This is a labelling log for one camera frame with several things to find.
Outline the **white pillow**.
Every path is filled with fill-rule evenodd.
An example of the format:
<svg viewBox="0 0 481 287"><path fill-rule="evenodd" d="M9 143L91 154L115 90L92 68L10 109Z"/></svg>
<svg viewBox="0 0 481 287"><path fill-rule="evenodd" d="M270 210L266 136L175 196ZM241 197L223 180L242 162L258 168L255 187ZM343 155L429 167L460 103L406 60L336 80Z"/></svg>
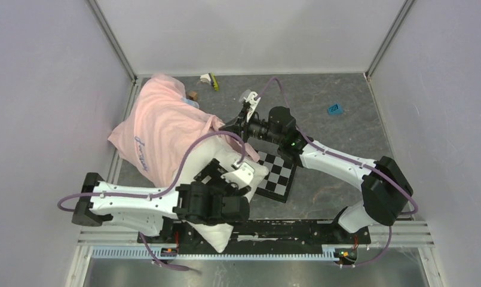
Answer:
<svg viewBox="0 0 481 287"><path fill-rule="evenodd" d="M224 138L211 136L190 152L183 165L177 184L190 184L198 181L204 184L226 185L225 180L221 176L228 172L233 172L234 168L232 165L240 157L241 154L227 143ZM237 185L239 189L250 188L250 191L244 197L247 201L251 201L255 190L268 175L269 171L250 157L246 157L243 163L247 164L247 171L251 173L249 176L251 181L249 184L238 181ZM226 249L234 229L228 223L210 225L188 222L188 224L201 235L203 240L213 248L214 252L220 254Z"/></svg>

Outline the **pink printed pillowcase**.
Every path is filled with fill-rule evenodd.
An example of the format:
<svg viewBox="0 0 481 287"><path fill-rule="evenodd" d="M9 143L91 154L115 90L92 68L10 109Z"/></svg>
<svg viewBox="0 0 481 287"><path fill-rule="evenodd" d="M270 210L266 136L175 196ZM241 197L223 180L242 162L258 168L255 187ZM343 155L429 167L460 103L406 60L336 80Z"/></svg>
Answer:
<svg viewBox="0 0 481 287"><path fill-rule="evenodd" d="M220 136L241 154L257 160L250 145L245 148L216 131L223 122L185 101L179 80L153 75L142 87L133 109L108 137L122 159L134 165L156 187L169 186L182 171L190 152L211 136Z"/></svg>

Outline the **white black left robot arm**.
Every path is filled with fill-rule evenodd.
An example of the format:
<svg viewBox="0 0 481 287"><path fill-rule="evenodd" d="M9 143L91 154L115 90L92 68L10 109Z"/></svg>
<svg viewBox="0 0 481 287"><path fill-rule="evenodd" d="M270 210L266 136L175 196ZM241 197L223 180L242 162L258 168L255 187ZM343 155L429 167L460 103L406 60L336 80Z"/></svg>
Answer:
<svg viewBox="0 0 481 287"><path fill-rule="evenodd" d="M211 226L248 220L246 194L254 175L247 163L229 172L213 159L190 184L174 186L165 193L163 188L112 185L98 173L88 173L72 212L72 223L131 228L165 244L174 238L169 220Z"/></svg>

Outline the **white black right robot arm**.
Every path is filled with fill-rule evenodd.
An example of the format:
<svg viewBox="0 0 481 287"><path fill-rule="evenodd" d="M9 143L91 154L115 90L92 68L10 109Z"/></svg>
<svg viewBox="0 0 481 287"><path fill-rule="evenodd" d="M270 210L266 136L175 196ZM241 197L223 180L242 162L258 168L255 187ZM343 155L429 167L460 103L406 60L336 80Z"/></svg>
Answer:
<svg viewBox="0 0 481 287"><path fill-rule="evenodd" d="M414 202L413 189L393 158L371 160L326 147L300 131L289 108L276 106L266 120L260 120L244 107L221 129L244 142L256 138L276 144L283 159L356 187L362 200L341 211L332 227L332 237L340 244L349 243L359 229L374 223L392 226L400 215L406 214L406 205Z"/></svg>

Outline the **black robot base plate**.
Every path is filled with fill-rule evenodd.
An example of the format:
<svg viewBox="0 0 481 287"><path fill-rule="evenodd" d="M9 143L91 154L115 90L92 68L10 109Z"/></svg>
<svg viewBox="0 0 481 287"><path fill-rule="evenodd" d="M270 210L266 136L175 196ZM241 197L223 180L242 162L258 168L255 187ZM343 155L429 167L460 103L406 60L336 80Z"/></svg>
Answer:
<svg viewBox="0 0 481 287"><path fill-rule="evenodd" d="M355 247L371 243L367 227L347 233L337 223L317 219L249 220L234 226L223 252L217 252L188 223L164 220L162 234L149 244L175 244L178 255L318 255L323 245Z"/></svg>

